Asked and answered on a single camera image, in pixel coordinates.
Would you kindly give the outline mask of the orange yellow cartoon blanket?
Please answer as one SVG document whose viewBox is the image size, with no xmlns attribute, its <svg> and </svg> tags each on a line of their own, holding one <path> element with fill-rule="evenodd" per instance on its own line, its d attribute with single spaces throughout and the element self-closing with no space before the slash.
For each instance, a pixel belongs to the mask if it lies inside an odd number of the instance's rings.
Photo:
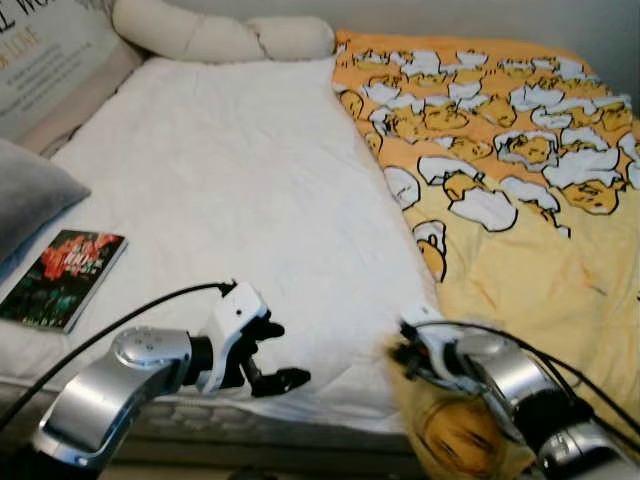
<svg viewBox="0 0 640 480">
<path fill-rule="evenodd" d="M 630 99 L 572 52 L 506 38 L 335 37 L 352 115 L 445 323 L 493 326 L 575 367 L 637 440 L 640 148 Z"/>
</svg>

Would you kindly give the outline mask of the grey quilted mattress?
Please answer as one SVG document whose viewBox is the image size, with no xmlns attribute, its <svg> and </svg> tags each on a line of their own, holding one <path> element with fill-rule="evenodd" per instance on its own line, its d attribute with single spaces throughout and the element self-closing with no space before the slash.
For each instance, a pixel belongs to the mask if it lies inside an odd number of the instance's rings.
<svg viewBox="0 0 640 480">
<path fill-rule="evenodd" d="M 142 408 L 115 456 L 165 465 L 413 470 L 387 385 L 356 381 L 282 397 L 175 396 Z"/>
</svg>

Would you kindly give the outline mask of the white quilted mattress pad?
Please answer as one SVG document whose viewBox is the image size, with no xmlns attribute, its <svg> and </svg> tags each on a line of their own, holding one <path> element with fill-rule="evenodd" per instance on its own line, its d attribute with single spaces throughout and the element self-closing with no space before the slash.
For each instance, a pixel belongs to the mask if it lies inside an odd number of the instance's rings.
<svg viewBox="0 0 640 480">
<path fill-rule="evenodd" d="M 419 250 L 364 137 L 338 104 L 332 60 L 201 65 L 152 60 L 51 160 L 90 188 L 18 259 L 0 297 L 60 230 L 125 237 L 67 334 L 0 321 L 0 385 L 27 387 L 132 308 L 187 285 L 251 284 L 283 338 L 262 369 L 300 367 L 284 396 L 220 404 L 291 421 L 388 429 L 381 347 L 404 308 L 433 301 Z"/>
</svg>

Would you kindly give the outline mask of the dark book red flower cover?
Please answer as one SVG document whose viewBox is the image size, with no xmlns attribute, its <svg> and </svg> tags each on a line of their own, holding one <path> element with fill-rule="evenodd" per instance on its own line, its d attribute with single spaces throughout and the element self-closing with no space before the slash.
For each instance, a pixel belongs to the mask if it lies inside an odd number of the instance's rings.
<svg viewBox="0 0 640 480">
<path fill-rule="evenodd" d="M 0 320 L 67 334 L 127 247 L 127 238 L 60 230 L 0 300 Z"/>
</svg>

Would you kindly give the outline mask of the beige knotted cushion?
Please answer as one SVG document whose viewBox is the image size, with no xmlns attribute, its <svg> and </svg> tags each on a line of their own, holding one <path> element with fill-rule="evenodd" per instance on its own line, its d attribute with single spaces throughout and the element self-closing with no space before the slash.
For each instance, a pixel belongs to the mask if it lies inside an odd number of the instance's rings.
<svg viewBox="0 0 640 480">
<path fill-rule="evenodd" d="M 115 0 L 110 19 L 115 32 L 134 46 L 160 58 L 198 63 L 328 58 L 337 37 L 314 15 L 242 20 L 192 12 L 165 0 Z"/>
</svg>

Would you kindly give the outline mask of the white pillow grey ornament print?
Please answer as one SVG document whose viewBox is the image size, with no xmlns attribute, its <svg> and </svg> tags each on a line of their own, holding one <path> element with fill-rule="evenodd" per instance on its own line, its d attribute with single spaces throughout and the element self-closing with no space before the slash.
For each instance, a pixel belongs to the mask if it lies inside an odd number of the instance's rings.
<svg viewBox="0 0 640 480">
<path fill-rule="evenodd" d="M 140 64 L 115 0 L 0 0 L 0 138 L 44 151 Z"/>
</svg>

